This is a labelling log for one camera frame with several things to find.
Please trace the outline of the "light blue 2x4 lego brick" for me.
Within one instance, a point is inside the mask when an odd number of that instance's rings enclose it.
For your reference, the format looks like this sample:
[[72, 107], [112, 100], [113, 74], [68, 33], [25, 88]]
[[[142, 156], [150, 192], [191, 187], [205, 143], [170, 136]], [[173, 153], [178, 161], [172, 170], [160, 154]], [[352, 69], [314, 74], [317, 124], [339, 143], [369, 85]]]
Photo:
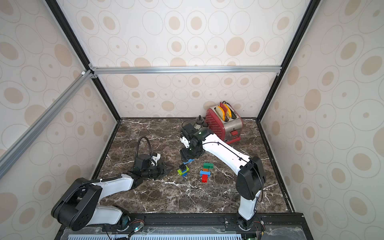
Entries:
[[211, 176], [211, 172], [208, 171], [200, 171], [200, 176], [202, 177], [203, 175], [206, 175], [207, 177]]
[[194, 159], [189, 159], [187, 162], [184, 162], [183, 164], [184, 165], [187, 165], [187, 164], [189, 164], [189, 163], [192, 163], [193, 161], [195, 161]]

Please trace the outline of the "black 2x2 lego brick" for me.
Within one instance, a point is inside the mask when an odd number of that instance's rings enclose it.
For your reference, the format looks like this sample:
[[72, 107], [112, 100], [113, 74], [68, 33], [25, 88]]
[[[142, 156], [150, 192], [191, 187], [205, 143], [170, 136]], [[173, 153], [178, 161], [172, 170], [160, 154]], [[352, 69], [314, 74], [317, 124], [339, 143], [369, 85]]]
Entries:
[[182, 170], [182, 171], [185, 171], [185, 170], [187, 169], [186, 165], [180, 165], [179, 168], [180, 168], [180, 170]]

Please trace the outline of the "lime green 2x4 lego brick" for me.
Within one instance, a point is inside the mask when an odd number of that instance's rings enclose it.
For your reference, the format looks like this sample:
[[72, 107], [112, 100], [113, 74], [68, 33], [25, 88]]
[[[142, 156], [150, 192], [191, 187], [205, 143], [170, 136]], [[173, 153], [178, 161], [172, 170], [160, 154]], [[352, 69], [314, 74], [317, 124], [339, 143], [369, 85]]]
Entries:
[[189, 172], [189, 167], [187, 165], [180, 165], [178, 169], [179, 176], [186, 177]]

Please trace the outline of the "red 2x2 lego brick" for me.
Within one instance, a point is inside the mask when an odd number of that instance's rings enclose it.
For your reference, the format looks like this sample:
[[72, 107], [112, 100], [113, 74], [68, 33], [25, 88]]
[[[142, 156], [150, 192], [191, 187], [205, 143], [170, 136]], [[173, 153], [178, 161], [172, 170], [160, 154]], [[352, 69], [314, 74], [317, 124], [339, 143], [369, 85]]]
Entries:
[[208, 181], [207, 175], [202, 175], [202, 183], [206, 183]]

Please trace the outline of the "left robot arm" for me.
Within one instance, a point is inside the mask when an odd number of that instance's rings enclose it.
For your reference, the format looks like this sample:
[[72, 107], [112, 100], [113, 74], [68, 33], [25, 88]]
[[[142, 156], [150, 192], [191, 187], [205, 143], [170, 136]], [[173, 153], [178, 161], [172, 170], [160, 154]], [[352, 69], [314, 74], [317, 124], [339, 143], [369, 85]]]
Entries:
[[133, 190], [145, 180], [159, 180], [174, 169], [160, 155], [141, 155], [137, 161], [138, 167], [115, 177], [76, 179], [52, 208], [52, 217], [73, 231], [90, 225], [110, 225], [117, 231], [125, 231], [134, 222], [128, 212], [120, 207], [102, 206], [100, 201]]

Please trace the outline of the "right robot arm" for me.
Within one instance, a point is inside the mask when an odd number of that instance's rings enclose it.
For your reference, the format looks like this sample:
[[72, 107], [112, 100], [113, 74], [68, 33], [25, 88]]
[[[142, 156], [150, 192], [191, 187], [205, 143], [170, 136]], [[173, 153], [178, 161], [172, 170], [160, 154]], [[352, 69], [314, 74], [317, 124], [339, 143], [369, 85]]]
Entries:
[[250, 230], [256, 217], [257, 201], [266, 182], [262, 160], [235, 150], [209, 128], [196, 129], [190, 123], [182, 127], [180, 141], [184, 144], [180, 150], [183, 164], [186, 165], [208, 152], [233, 170], [237, 176], [236, 189], [241, 196], [238, 225], [242, 230]]

